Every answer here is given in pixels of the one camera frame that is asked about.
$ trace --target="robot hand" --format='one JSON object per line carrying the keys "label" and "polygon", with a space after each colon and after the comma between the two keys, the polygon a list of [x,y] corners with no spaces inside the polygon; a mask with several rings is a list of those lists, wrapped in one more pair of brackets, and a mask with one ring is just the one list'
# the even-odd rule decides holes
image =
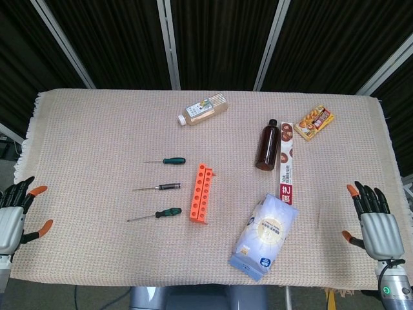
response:
{"label": "robot hand", "polygon": [[343,231],[345,239],[364,250],[378,261],[376,276],[378,291],[385,309],[413,309],[413,294],[407,274],[400,266],[405,261],[400,231],[385,195],[377,188],[374,191],[367,185],[355,182],[359,193],[353,186],[347,185],[360,221],[363,240]]}
{"label": "robot hand", "polygon": [[40,186],[26,195],[33,180],[34,177],[31,177],[10,186],[3,195],[0,193],[0,303],[10,276],[13,255],[19,245],[44,236],[53,224],[53,220],[48,220],[39,231],[24,234],[23,226],[29,207],[38,194],[47,190],[46,186]]}

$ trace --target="orange fingertip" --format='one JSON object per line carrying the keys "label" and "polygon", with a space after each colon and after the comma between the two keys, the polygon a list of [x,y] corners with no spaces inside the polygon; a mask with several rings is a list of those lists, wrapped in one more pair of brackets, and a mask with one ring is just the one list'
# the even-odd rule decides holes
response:
{"label": "orange fingertip", "polygon": [[53,225],[53,220],[47,220],[46,223],[43,225],[43,227],[38,231],[39,238],[43,237],[50,230],[52,225]]}
{"label": "orange fingertip", "polygon": [[358,196],[359,192],[353,187],[353,185],[347,184],[347,190],[351,197]]}
{"label": "orange fingertip", "polygon": [[46,190],[47,190],[47,186],[42,185],[42,186],[36,187],[35,189],[32,189],[29,192],[29,194],[36,197],[38,194],[41,194],[42,192],[45,192]]}
{"label": "orange fingertip", "polygon": [[345,240],[347,240],[348,242],[350,242],[351,238],[353,238],[353,236],[348,231],[342,231],[341,233],[343,234]]}

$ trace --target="floor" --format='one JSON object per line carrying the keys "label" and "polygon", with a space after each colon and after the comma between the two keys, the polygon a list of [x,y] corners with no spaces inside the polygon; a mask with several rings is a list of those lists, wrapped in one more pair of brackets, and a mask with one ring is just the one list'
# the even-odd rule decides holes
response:
{"label": "floor", "polygon": [[[14,162],[0,160],[0,191],[13,184]],[[127,287],[87,287],[77,288],[77,306],[79,310],[101,309],[128,290]],[[278,286],[268,287],[269,309],[285,309],[284,289]],[[293,287],[293,309],[325,309],[325,294],[319,288]],[[123,298],[108,309],[128,309],[128,297]],[[336,295],[337,310],[382,309],[379,301],[355,292],[345,298]],[[63,284],[41,284],[10,279],[3,300],[2,310],[73,310],[74,286]]]}

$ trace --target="brown glass bottle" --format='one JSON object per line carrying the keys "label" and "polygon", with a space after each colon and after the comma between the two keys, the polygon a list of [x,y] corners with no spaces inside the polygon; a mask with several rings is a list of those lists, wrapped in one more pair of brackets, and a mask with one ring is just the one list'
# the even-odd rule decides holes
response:
{"label": "brown glass bottle", "polygon": [[274,169],[279,142],[279,129],[277,121],[270,119],[268,126],[263,129],[256,158],[256,167],[264,171]]}

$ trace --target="test tube rack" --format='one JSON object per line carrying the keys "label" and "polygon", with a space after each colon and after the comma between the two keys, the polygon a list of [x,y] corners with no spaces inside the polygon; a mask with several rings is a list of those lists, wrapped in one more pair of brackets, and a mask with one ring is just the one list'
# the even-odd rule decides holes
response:
{"label": "test tube rack", "polygon": [[212,172],[212,168],[208,168],[204,163],[199,164],[189,214],[191,222],[206,224],[205,218],[213,176],[215,176],[215,174]]}

